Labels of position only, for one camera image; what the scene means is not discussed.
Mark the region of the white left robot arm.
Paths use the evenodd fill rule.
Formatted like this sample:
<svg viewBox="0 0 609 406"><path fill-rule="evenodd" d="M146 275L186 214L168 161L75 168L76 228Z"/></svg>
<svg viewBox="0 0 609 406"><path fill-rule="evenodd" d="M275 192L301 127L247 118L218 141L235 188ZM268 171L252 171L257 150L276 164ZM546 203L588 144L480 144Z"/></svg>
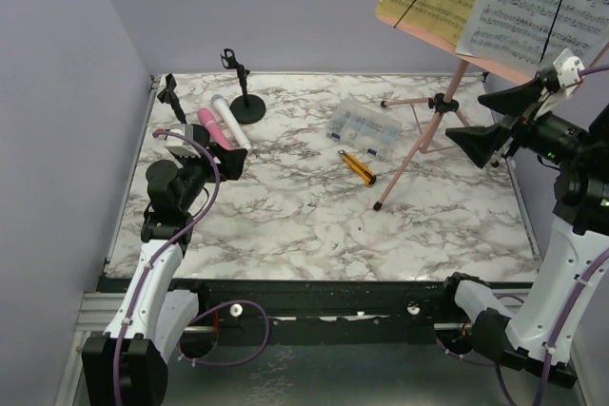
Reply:
<svg viewBox="0 0 609 406"><path fill-rule="evenodd" d="M100 336L87 339L82 363L92 405L159 405L168 384L168 359L187 324L210 316L211 303L170 283L186 255L194 225L209 211L189 209L207 183L238 180L244 149L209 145L175 153L146 171L144 212L136 270L114 317Z"/></svg>

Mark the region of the white toy microphone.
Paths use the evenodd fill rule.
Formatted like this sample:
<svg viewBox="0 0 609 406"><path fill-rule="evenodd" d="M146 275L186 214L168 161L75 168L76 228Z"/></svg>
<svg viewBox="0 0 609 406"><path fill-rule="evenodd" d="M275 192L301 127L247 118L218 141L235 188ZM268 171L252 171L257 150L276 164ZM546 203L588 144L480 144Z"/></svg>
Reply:
<svg viewBox="0 0 609 406"><path fill-rule="evenodd" d="M227 100L222 95L215 94L211 97L211 103L226 124L239 147L250 151L252 149L252 144L230 110Z"/></svg>

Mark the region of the pink music stand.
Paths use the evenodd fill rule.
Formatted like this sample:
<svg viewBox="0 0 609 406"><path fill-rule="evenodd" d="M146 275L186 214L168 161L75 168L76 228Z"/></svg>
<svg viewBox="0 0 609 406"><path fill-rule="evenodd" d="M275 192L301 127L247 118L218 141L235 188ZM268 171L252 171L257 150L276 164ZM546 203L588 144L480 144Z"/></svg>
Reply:
<svg viewBox="0 0 609 406"><path fill-rule="evenodd" d="M390 106L411 106L414 108L416 105L427 104L427 106L433 111L431 121L422 129L420 129L420 136L415 144L412 146L408 154L403 159L398 171L395 173L390 183L387 185L381 197L374 203L373 209L380 211L383 204L390 192L405 172L407 166L413 160L417 153L426 154L431 141L436 134L442 118L446 113L454 113L461 121L463 126L470 126L469 119L460 110L460 104L454 99L457 89L459 88L462 78L470 64L482 64L484 70L498 69L505 73L512 79L516 78L519 82L523 81L523 75L517 73L515 70L508 70L506 66L500 64L491 64L488 60L482 58L461 58L456 70L453 73L452 79L447 87L445 93L437 93L433 97L422 97L422 98L410 98L410 99L394 99L394 100L382 100L381 107L388 108Z"/></svg>

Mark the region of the pink toy microphone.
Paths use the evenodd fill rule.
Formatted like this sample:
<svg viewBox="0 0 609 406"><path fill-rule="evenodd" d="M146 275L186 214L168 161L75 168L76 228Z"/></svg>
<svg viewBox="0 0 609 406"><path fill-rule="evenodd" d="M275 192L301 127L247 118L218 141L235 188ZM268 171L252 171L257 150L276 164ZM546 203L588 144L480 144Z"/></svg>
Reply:
<svg viewBox="0 0 609 406"><path fill-rule="evenodd" d="M225 150L232 150L232 145L221 130L213 113L205 107L197 111L200 124L207 130L211 139Z"/></svg>

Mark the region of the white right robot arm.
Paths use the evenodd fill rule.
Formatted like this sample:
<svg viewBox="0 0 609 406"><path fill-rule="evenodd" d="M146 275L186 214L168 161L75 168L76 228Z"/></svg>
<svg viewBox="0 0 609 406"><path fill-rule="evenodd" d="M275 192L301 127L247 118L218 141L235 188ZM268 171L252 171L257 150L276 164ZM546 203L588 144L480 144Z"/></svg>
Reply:
<svg viewBox="0 0 609 406"><path fill-rule="evenodd" d="M543 384L572 387L570 349L583 312L608 271L608 112L582 129L540 111L559 92L556 78L536 77L519 87L482 95L501 114L491 126L457 127L446 136L478 167L506 146L528 149L558 167L551 236L539 273L515 314L483 280L455 274L438 298L451 322L469 317L472 349L498 366L525 370Z"/></svg>

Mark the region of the white sheet music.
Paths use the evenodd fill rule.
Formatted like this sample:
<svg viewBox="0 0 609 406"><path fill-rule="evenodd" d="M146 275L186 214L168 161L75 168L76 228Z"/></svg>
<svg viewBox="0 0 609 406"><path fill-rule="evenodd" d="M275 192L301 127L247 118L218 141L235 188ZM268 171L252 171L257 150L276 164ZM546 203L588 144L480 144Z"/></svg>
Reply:
<svg viewBox="0 0 609 406"><path fill-rule="evenodd" d="M531 76L569 49L590 65L608 44L608 0L476 0L457 53Z"/></svg>

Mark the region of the black round-base mic stand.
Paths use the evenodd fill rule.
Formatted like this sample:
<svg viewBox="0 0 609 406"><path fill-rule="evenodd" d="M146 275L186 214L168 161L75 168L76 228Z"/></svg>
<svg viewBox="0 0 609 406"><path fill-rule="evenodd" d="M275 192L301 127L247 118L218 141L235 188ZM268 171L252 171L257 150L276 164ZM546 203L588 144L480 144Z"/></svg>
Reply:
<svg viewBox="0 0 609 406"><path fill-rule="evenodd" d="M250 94L247 88L247 76L250 71L238 62L235 52L225 48L221 54L224 69L235 70L242 95L235 98L230 105L230 111L240 125L253 125L261 121L266 114L266 105L263 99Z"/></svg>

